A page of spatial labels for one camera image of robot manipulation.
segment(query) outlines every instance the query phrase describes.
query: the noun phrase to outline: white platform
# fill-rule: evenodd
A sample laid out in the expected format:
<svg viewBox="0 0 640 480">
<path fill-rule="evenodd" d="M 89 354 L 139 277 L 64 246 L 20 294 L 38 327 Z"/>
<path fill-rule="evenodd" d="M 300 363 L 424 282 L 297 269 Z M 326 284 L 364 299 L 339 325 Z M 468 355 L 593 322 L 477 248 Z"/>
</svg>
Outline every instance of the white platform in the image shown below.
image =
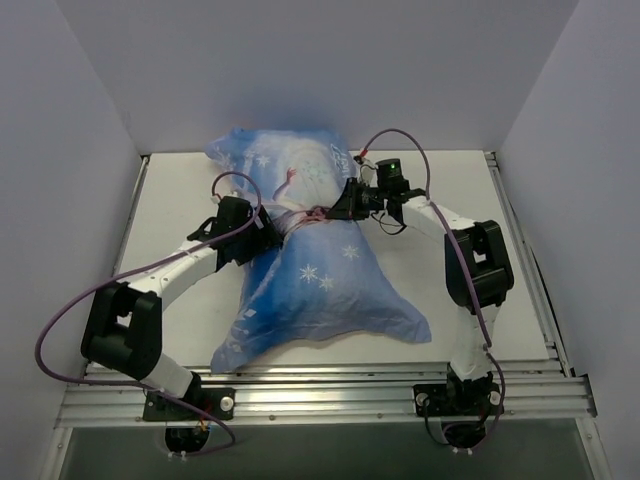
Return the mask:
<svg viewBox="0 0 640 480">
<path fill-rule="evenodd" d="M 417 152 L 371 152 L 368 157 L 401 158 L 411 186 L 424 185 L 424 164 Z M 493 219 L 503 226 L 515 287 L 496 322 L 495 355 L 500 360 L 547 359 L 544 338 L 483 153 L 430 152 L 429 158 L 435 201 L 463 216 Z M 121 269 L 166 256 L 202 221 L 215 215 L 209 192 L 218 173 L 202 153 L 152 155 Z M 429 320 L 433 341 L 409 345 L 382 335 L 354 333 L 321 343 L 292 342 L 265 354 L 253 365 L 422 363 L 450 359 L 456 307 L 444 284 L 442 251 L 411 230 L 389 237 L 373 220 L 361 225 L 389 280 Z M 208 365 L 237 313 L 242 279 L 242 268 L 227 265 L 175 301 L 164 315 L 165 353 L 185 366 Z"/>
</svg>

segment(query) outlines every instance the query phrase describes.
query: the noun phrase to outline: robotic arm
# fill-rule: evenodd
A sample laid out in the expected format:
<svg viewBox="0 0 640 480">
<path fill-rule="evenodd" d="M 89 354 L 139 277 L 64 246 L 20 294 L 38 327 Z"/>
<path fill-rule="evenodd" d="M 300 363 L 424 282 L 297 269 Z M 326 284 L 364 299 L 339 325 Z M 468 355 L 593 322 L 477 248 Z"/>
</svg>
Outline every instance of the robotic arm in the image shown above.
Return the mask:
<svg viewBox="0 0 640 480">
<path fill-rule="evenodd" d="M 248 229 L 196 250 L 198 245 L 236 230 L 252 214 L 253 207 L 247 200 L 224 197 L 218 216 L 207 219 L 171 257 L 186 254 L 145 272 L 131 283 L 113 283 L 96 292 L 82 339 L 82 355 L 187 403 L 200 405 L 200 377 L 162 353 L 162 312 L 189 287 L 227 263 L 242 265 L 282 245 L 281 236 L 261 208 L 257 221 Z M 128 326 L 118 321 L 127 317 Z"/>
<path fill-rule="evenodd" d="M 438 207 L 471 274 L 485 322 L 482 328 L 458 255 L 425 191 L 410 189 L 409 181 L 402 175 L 399 159 L 383 160 L 376 166 L 377 187 L 350 178 L 326 217 L 363 220 L 372 212 L 385 210 L 400 225 L 418 230 L 443 249 L 447 290 L 458 305 L 458 333 L 449 362 L 447 395 L 451 403 L 459 405 L 459 411 L 468 410 L 470 404 L 483 408 L 481 404 L 497 391 L 492 364 L 485 350 L 485 335 L 492 335 L 500 306 L 514 283 L 500 226 L 492 220 L 476 222 Z"/>
</svg>

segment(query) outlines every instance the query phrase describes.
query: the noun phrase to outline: blue bag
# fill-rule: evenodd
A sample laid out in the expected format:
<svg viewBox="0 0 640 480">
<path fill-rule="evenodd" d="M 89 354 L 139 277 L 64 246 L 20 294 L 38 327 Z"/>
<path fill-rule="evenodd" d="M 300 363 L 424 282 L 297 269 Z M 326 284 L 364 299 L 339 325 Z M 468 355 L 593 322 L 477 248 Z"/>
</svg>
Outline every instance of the blue bag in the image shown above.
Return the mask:
<svg viewBox="0 0 640 480">
<path fill-rule="evenodd" d="M 248 174 L 285 236 L 246 265 L 240 312 L 213 355 L 213 372 L 231 371 L 295 339 L 325 340 L 356 330 L 429 342 L 424 316 L 386 279 L 355 222 L 327 221 L 356 165 L 328 131 L 234 129 L 206 148 L 225 171 Z M 255 203 L 248 182 L 236 192 Z"/>
</svg>

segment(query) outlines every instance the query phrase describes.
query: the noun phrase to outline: snowflake print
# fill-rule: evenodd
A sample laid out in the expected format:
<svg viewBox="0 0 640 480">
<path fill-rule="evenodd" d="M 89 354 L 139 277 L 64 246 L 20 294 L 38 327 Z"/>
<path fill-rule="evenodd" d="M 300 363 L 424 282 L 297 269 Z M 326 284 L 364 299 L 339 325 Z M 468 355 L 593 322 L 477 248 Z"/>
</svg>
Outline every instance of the snowflake print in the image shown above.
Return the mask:
<svg viewBox="0 0 640 480">
<path fill-rule="evenodd" d="M 347 257 L 349 260 L 353 260 L 354 258 L 359 258 L 358 248 L 353 245 L 348 245 L 342 248 L 342 256 Z"/>
<path fill-rule="evenodd" d="M 258 165 L 262 168 L 269 164 L 269 157 L 265 157 L 264 155 L 260 155 L 256 160 L 258 161 Z"/>
<path fill-rule="evenodd" d="M 306 280 L 307 283 L 311 283 L 311 280 L 318 278 L 316 271 L 318 269 L 312 267 L 307 263 L 307 266 L 300 269 L 300 280 Z"/>
<path fill-rule="evenodd" d="M 325 292 L 328 292 L 333 288 L 333 278 L 329 278 L 327 275 L 320 279 L 320 288 Z"/>
</svg>

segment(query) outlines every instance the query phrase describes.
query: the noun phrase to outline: white enclosure wall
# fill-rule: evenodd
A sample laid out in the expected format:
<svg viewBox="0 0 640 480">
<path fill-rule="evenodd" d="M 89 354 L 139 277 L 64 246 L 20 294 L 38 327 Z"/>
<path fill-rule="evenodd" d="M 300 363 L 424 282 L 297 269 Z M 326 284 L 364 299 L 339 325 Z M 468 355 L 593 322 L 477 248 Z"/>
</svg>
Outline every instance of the white enclosure wall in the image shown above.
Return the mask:
<svg viewBox="0 0 640 480">
<path fill-rule="evenodd" d="M 162 152 L 238 124 L 495 149 L 576 0 L 58 3 L 138 148 Z"/>
<path fill-rule="evenodd" d="M 139 168 L 134 145 L 53 0 L 0 4 L 0 476 L 37 478 L 64 384 L 33 345 L 66 299 L 113 264 Z M 80 372 L 87 306 L 46 358 Z"/>
<path fill-rule="evenodd" d="M 640 2 L 581 0 L 502 149 L 615 478 L 640 472 Z"/>
</svg>

